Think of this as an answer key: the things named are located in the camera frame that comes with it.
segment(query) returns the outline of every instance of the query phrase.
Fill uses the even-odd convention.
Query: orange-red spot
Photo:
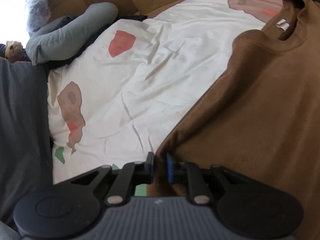
[[[111,57],[116,57],[131,49],[135,40],[136,37],[131,33],[116,31],[116,35],[109,45],[109,53]]]
[[[274,10],[274,9],[268,9],[268,8],[263,8],[262,13],[270,16],[271,18],[276,16],[276,14],[279,12],[279,10]]]
[[[73,133],[75,130],[78,129],[78,126],[76,126],[76,125],[75,125],[74,123],[72,123],[72,122],[67,123],[67,126],[68,126],[68,128],[69,128],[69,130],[70,130],[70,134]]]

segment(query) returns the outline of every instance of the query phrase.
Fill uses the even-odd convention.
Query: stuffed animal
[[[0,44],[0,57],[6,58],[10,63],[31,61],[19,41],[7,41],[5,45]]]

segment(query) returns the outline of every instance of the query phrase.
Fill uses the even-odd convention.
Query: bed
[[[48,79],[54,183],[155,152],[225,71],[232,42],[282,0],[186,0],[143,22],[119,20]]]

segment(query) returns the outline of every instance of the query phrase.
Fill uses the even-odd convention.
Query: neckline
[[[307,40],[306,16],[308,15],[308,9],[311,5],[310,3],[313,3],[312,0],[302,1],[304,2],[305,6],[299,11],[297,15],[297,24],[295,30],[285,41],[270,38],[263,31],[260,30],[250,30],[242,33],[239,37],[249,39],[251,41],[254,41],[255,43],[261,44],[269,50],[277,52],[285,52],[301,46]],[[286,10],[289,10],[289,7],[283,7],[278,15],[282,15]]]

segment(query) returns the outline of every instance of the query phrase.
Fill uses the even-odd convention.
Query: brown sweatshirt
[[[320,239],[320,4],[284,0],[262,31],[234,40],[225,73],[158,149],[149,195],[183,194],[166,182],[166,152],[292,194],[305,212],[297,238]]]

